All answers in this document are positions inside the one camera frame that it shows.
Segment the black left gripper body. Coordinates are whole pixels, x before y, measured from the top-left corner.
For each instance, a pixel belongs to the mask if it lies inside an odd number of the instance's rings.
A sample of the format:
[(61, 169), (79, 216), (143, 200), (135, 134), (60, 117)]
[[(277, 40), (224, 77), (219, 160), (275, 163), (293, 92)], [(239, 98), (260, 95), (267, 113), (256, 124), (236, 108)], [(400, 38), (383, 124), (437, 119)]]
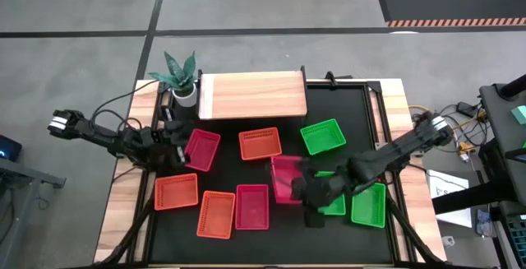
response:
[(143, 129), (143, 151), (148, 166), (179, 166), (177, 146), (166, 131), (146, 127)]

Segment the orange plastic basket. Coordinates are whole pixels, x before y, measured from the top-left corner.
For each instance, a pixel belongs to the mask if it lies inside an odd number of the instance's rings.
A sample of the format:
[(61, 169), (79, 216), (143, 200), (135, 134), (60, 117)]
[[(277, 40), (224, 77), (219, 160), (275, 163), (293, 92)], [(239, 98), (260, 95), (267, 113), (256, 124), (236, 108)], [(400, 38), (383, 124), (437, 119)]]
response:
[(259, 160), (282, 154), (278, 128), (262, 128), (238, 134), (242, 160)]
[(196, 174), (179, 174), (155, 180), (156, 211), (195, 206), (198, 202)]
[(230, 239), (236, 196), (232, 192), (204, 191), (196, 235)]

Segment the black aluminium table frame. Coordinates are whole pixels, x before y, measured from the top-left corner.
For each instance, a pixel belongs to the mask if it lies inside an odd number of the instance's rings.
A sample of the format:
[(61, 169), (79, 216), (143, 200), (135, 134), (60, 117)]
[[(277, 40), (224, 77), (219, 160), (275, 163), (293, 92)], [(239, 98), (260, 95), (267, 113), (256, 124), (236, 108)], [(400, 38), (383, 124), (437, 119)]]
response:
[[(400, 79), (364, 79), (372, 84), (369, 89), (371, 107), (374, 113), (376, 133), (379, 141), (387, 137), (399, 137), (411, 127), (408, 102)], [(131, 98), (129, 115), (143, 123), (149, 123), (155, 116), (155, 105), (160, 100), (168, 103), (166, 95), (159, 96), (159, 86), (151, 80), (138, 80), (134, 85), (136, 92)], [(422, 160), (411, 159), (411, 165), (400, 175), (400, 190), (406, 204), (406, 214), (422, 241), (440, 259), (446, 260), (441, 233), (432, 208), (431, 195), (427, 189), (426, 175), (419, 167)], [(149, 197), (155, 175), (132, 169), (129, 160), (117, 162), (102, 229), (93, 261), (104, 260), (115, 249), (127, 230), (131, 227), (136, 208), (143, 206), (142, 198)]]

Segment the green plastic basket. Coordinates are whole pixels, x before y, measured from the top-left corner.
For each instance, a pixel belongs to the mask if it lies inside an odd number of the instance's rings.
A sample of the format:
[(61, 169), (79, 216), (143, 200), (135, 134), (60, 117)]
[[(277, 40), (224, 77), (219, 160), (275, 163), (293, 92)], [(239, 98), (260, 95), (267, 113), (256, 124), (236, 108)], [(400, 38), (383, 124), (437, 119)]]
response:
[[(333, 171), (319, 171), (315, 174), (315, 177), (328, 177), (334, 174)], [(341, 195), (334, 199), (328, 206), (319, 207), (318, 212), (325, 216), (345, 216), (346, 214), (346, 203), (345, 195)]]
[(300, 134), (310, 155), (346, 144), (346, 139), (334, 118), (301, 128)]
[(354, 224), (385, 228), (386, 186), (374, 183), (352, 198), (350, 219)]

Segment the teal box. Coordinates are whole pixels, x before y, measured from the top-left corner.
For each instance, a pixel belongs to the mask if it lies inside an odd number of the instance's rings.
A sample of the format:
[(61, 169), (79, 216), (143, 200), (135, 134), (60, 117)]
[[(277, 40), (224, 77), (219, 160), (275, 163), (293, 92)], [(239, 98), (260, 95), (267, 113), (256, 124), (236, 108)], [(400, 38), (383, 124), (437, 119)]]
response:
[(518, 124), (526, 125), (526, 105), (517, 106), (513, 108), (510, 112), (512, 113)]

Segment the black device with blue light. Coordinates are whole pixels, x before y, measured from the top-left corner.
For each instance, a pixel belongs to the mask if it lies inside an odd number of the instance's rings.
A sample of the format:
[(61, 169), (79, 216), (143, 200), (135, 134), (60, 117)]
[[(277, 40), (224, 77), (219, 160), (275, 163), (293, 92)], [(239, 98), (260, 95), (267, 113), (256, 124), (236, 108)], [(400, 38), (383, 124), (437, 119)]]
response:
[(22, 145), (9, 137), (0, 135), (0, 159), (17, 162)]

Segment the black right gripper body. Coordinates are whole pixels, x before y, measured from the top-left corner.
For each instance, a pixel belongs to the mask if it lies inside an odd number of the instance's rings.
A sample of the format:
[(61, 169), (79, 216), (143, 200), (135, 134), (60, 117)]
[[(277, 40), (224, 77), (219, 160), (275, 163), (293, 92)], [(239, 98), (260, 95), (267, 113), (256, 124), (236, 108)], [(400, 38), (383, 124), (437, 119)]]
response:
[(306, 206), (317, 209), (330, 205), (348, 191), (349, 178), (345, 170), (338, 169), (330, 176), (316, 177), (314, 169), (306, 170)]

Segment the black hazard-striped floor mat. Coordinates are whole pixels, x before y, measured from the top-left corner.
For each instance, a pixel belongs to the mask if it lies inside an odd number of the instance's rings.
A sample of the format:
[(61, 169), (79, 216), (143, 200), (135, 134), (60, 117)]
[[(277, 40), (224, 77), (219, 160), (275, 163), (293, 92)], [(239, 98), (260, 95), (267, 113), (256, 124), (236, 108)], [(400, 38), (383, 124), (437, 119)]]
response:
[(526, 0), (379, 0), (391, 28), (526, 26)]

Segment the black equipment cart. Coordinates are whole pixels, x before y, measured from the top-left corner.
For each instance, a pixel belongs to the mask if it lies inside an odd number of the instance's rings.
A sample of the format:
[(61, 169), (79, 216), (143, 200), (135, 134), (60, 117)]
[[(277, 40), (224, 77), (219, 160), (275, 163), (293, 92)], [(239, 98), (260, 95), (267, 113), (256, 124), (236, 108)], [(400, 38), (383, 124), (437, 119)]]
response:
[(494, 139), (479, 150), (493, 147), (501, 153), (504, 167), (487, 183), (432, 199), (437, 215), (493, 202), (510, 202), (505, 215), (526, 215), (526, 125), (521, 125), (512, 110), (526, 106), (526, 74), (508, 84), (479, 88)]

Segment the white plant pot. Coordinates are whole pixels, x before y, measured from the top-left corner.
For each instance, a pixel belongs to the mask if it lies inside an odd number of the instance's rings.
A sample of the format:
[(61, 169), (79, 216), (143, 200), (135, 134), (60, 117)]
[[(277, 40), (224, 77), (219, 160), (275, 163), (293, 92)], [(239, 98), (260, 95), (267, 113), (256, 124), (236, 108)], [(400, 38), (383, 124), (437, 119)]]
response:
[(190, 108), (192, 106), (195, 106), (197, 103), (197, 95), (198, 93), (196, 85), (193, 85), (191, 93), (186, 96), (180, 96), (174, 90), (172, 90), (173, 98), (180, 106), (184, 108)]

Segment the grey metal stand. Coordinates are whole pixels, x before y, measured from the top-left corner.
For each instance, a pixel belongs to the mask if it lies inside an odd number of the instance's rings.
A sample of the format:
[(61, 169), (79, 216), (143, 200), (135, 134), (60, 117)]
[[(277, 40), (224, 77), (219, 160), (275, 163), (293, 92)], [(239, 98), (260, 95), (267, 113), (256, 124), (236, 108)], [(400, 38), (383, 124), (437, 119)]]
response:
[(10, 267), (12, 255), (19, 248), (34, 203), (41, 199), (41, 183), (63, 188), (65, 178), (26, 167), (0, 157), (0, 269)]

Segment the red plastic basket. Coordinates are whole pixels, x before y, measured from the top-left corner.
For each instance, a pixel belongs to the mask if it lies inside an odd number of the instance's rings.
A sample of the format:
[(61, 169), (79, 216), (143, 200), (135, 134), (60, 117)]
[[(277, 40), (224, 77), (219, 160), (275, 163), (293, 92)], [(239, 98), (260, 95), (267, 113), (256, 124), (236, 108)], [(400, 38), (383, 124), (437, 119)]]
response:
[(237, 230), (267, 230), (270, 227), (269, 188), (266, 184), (239, 184), (236, 188)]
[(292, 181), (302, 176), (297, 164), (301, 156), (279, 155), (270, 158), (271, 177), (277, 204), (300, 205), (300, 200), (292, 199)]
[(208, 172), (213, 163), (215, 153), (219, 147), (221, 136), (217, 133), (201, 129), (194, 129), (190, 135), (184, 153), (190, 157), (186, 166)]

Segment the white paper sheet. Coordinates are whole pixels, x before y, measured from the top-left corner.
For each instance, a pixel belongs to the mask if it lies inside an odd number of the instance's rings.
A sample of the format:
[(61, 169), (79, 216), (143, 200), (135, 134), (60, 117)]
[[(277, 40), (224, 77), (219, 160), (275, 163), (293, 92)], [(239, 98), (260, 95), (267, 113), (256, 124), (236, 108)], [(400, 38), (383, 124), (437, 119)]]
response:
[[(467, 179), (462, 179), (432, 169), (427, 171), (427, 184), (432, 199), (469, 188), (469, 182)], [(439, 221), (460, 225), (466, 228), (473, 227), (470, 208), (436, 214), (436, 218)]]

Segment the green snake plant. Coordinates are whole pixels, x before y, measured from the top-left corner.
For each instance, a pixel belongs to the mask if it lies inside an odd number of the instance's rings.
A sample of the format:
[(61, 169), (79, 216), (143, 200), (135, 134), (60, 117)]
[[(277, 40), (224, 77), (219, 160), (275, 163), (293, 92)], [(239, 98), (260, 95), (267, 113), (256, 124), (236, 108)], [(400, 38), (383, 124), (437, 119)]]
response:
[(164, 52), (164, 58), (167, 64), (168, 74), (151, 72), (150, 76), (168, 85), (177, 96), (185, 97), (190, 95), (194, 90), (193, 84), (196, 70), (195, 52), (191, 53), (182, 66), (167, 52)]

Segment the black power adapter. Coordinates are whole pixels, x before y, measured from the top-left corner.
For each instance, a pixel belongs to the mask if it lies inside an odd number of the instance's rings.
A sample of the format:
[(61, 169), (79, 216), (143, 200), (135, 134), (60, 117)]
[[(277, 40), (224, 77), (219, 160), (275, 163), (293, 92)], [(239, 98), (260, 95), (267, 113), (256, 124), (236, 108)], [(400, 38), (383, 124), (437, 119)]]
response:
[(465, 102), (459, 102), (456, 105), (456, 112), (468, 118), (473, 118), (478, 113), (478, 105), (471, 105)]

